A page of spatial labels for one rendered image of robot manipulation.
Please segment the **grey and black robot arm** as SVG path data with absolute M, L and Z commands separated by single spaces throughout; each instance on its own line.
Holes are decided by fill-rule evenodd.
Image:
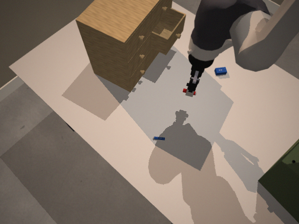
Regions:
M 299 32 L 299 0 L 284 0 L 271 17 L 263 0 L 201 0 L 187 53 L 202 61 L 234 47 L 235 63 L 268 69 Z

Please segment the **brown wooden chest of drawers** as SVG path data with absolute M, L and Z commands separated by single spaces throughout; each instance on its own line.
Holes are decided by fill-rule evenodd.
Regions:
M 126 41 L 150 14 L 151 60 L 152 10 L 159 1 L 95 0 L 76 19 L 94 74 L 132 91 Z

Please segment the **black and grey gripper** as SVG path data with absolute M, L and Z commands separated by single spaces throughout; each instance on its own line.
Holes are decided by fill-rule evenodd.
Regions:
M 191 68 L 191 78 L 189 83 L 187 83 L 187 91 L 186 91 L 186 96 L 193 97 L 193 94 L 196 90 L 196 87 L 199 83 L 199 77 L 201 77 L 202 73 L 204 72 L 205 68 L 210 67 L 214 60 L 209 60 L 209 61 L 202 61 L 199 59 L 196 59 L 193 57 L 191 54 L 188 56 L 189 62 L 192 65 Z

